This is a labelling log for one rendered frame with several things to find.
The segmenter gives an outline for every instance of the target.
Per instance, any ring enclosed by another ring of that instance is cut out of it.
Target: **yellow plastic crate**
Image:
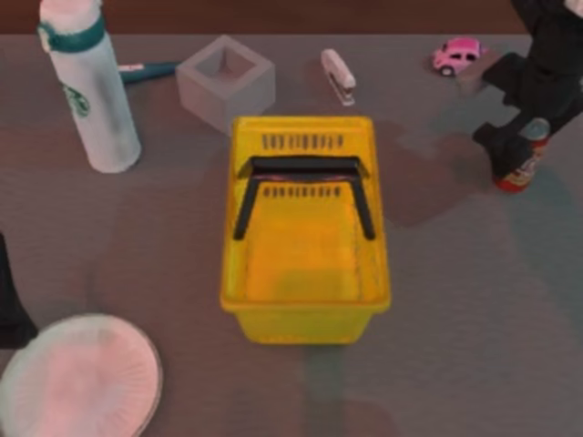
[[[358,340],[391,298],[372,121],[241,117],[229,178],[222,308],[259,343]]]

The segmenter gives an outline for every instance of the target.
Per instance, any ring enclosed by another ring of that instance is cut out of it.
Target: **teal pen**
[[[173,75],[180,62],[157,62],[118,66],[124,84],[133,84],[143,80]]]

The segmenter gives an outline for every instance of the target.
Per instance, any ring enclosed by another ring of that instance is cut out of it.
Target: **green logo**
[[[66,100],[69,102],[69,106],[79,117],[84,118],[89,115],[91,106],[88,100],[79,93],[76,89],[63,84],[63,89],[65,90]]]

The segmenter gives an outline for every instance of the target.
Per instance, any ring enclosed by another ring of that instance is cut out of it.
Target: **gray floor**
[[[182,59],[212,39],[114,43],[132,63]],[[143,158],[99,175],[36,38],[0,38],[0,224],[17,286],[40,327],[104,311],[151,336],[166,387],[145,436],[583,435],[581,121],[532,188],[498,194],[468,134],[511,111],[495,90],[464,101],[427,71],[443,39],[239,38],[278,67],[273,114],[375,121],[394,305],[339,349],[250,344],[220,310],[230,145],[181,109],[172,78],[128,90]],[[356,109],[325,83],[327,47],[357,76]]]

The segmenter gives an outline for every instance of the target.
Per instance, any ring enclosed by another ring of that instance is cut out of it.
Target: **water bottle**
[[[89,164],[119,173],[138,161],[138,134],[100,0],[42,0],[38,34],[65,90]]]

